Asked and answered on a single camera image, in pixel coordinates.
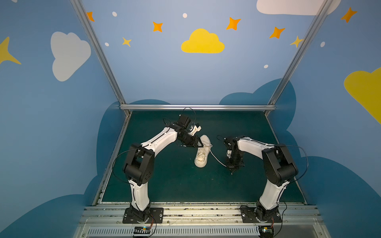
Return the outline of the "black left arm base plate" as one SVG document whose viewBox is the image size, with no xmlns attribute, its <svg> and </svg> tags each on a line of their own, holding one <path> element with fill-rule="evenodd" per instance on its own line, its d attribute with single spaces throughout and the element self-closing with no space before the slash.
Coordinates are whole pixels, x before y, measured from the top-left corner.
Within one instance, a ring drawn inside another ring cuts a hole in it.
<svg viewBox="0 0 381 238">
<path fill-rule="evenodd" d="M 163 208 L 147 207 L 144 211 L 139 211 L 130 206 L 125 210 L 123 224 L 161 224 L 163 222 Z"/>
</svg>

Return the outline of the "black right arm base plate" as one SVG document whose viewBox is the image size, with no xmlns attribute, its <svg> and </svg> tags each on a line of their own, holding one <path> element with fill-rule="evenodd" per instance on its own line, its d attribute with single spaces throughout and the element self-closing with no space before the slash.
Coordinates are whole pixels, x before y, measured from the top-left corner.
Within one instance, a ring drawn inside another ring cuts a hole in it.
<svg viewBox="0 0 381 238">
<path fill-rule="evenodd" d="M 262 207 L 249 207 L 243 205 L 240 207 L 243 223 L 281 223 L 282 218 L 278 207 L 272 210 L 266 210 Z"/>
</svg>

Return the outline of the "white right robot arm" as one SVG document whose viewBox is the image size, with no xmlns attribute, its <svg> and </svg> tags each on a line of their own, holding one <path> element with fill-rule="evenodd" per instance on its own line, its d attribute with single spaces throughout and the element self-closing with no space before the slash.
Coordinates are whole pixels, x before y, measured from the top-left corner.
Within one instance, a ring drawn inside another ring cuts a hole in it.
<svg viewBox="0 0 381 238">
<path fill-rule="evenodd" d="M 268 144 L 249 137 L 226 137 L 227 168 L 231 173 L 244 166 L 245 153 L 262 159 L 267 183 L 257 202 L 255 211 L 259 222 L 275 218 L 279 212 L 279 201 L 290 181 L 298 174 L 298 168 L 286 145 Z"/>
</svg>

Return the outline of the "white knit sneaker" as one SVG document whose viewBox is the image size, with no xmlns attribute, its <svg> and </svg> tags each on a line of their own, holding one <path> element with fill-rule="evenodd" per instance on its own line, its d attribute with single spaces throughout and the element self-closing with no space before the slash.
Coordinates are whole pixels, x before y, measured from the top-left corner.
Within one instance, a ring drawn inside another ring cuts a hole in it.
<svg viewBox="0 0 381 238">
<path fill-rule="evenodd" d="M 197 149 L 194 163 L 198 168 L 203 168 L 207 164 L 207 159 L 210 154 L 212 144 L 207 135 L 202 135 L 200 139 L 201 139 L 202 146 Z"/>
</svg>

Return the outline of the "white shoelace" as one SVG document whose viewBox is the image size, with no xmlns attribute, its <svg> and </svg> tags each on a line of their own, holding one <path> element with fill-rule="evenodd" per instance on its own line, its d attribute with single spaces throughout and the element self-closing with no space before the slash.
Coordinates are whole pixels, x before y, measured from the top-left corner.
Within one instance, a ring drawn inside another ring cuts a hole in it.
<svg viewBox="0 0 381 238">
<path fill-rule="evenodd" d="M 209 144 L 209 145 L 206 146 L 206 148 L 209 149 L 209 152 L 210 152 L 210 154 L 213 156 L 213 158 L 214 158 L 220 165 L 222 165 L 223 167 L 227 168 L 227 165 L 225 165 L 224 163 L 222 163 L 222 162 L 215 156 L 215 154 L 212 152 L 212 147 L 213 147 L 212 144 Z"/>
</svg>

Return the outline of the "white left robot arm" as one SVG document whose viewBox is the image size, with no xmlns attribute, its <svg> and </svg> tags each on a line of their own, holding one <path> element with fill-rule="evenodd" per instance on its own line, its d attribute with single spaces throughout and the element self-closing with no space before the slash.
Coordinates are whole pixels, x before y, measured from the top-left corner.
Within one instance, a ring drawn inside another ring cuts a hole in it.
<svg viewBox="0 0 381 238">
<path fill-rule="evenodd" d="M 146 223 L 153 220 L 148 197 L 148 182 L 153 176 L 155 157 L 168 145 L 179 140 L 186 147 L 201 148 L 203 143 L 197 136 L 200 124 L 185 115 L 165 126 L 153 138 L 140 144 L 132 144 L 125 157 L 123 172 L 131 188 L 132 201 L 126 209 L 125 223 Z"/>
</svg>

